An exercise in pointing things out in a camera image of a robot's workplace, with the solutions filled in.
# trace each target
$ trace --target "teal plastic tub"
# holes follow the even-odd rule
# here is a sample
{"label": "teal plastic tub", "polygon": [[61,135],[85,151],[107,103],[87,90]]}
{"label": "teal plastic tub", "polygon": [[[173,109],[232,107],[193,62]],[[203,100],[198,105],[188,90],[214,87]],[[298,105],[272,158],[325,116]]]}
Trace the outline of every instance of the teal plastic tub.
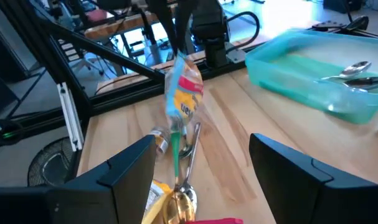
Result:
{"label": "teal plastic tub", "polygon": [[378,39],[310,30],[289,30],[245,57],[253,84],[356,124],[378,110],[378,89],[366,92],[321,78],[361,61],[372,66],[356,78],[378,77]]}

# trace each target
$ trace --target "green handle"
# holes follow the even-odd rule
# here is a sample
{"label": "green handle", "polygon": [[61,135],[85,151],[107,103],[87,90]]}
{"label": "green handle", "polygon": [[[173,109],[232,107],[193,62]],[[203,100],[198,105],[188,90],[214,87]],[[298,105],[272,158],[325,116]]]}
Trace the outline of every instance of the green handle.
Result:
{"label": "green handle", "polygon": [[179,141],[181,140],[181,133],[175,132],[171,135],[172,151],[174,153],[174,167],[175,177],[179,177]]}

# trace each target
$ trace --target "silver spoon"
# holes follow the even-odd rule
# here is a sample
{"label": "silver spoon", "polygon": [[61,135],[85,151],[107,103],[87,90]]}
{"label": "silver spoon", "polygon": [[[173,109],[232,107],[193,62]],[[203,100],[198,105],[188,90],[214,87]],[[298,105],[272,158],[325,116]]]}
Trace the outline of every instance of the silver spoon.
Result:
{"label": "silver spoon", "polygon": [[358,62],[354,65],[351,65],[345,68],[339,75],[331,76],[331,77],[324,77],[321,79],[327,80],[330,78],[343,78],[343,79],[352,78],[352,77],[355,77],[356,75],[361,74],[362,72],[367,71],[367,69],[369,69],[370,66],[371,66],[371,62]]}
{"label": "silver spoon", "polygon": [[193,167],[193,162],[194,162],[194,156],[196,155],[196,149],[197,149],[197,142],[199,140],[200,136],[200,131],[201,131],[201,123],[197,123],[196,126],[194,127],[194,135],[193,135],[193,145],[191,149],[191,156],[189,160],[189,166],[187,167],[187,172],[186,172],[186,178],[184,179],[180,191],[185,193],[191,200],[194,208],[194,213],[197,211],[197,194],[194,191],[193,187],[189,184],[189,178],[191,174],[191,170]]}
{"label": "silver spoon", "polygon": [[378,77],[367,77],[348,80],[344,82],[344,85],[351,88],[358,88],[369,91],[378,88]]}

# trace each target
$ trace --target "gold spoon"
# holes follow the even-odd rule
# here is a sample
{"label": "gold spoon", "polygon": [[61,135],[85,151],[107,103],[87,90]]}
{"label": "gold spoon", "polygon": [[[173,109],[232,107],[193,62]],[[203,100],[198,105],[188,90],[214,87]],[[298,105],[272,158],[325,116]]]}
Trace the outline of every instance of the gold spoon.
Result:
{"label": "gold spoon", "polygon": [[172,133],[171,144],[174,154],[175,188],[163,204],[164,224],[183,224],[195,220],[194,207],[190,198],[179,189],[179,141],[180,133]]}

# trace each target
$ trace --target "pink object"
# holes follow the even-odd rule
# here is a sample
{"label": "pink object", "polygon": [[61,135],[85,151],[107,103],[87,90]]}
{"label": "pink object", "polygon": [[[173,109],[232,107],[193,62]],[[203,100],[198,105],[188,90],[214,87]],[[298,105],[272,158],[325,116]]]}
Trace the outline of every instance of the pink object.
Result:
{"label": "pink object", "polygon": [[186,222],[186,224],[244,224],[244,221],[239,218],[223,218],[221,220]]}
{"label": "pink object", "polygon": [[107,12],[101,9],[96,9],[96,10],[87,12],[86,15],[88,16],[88,19],[91,22],[96,22],[96,21],[104,20],[107,18]]}

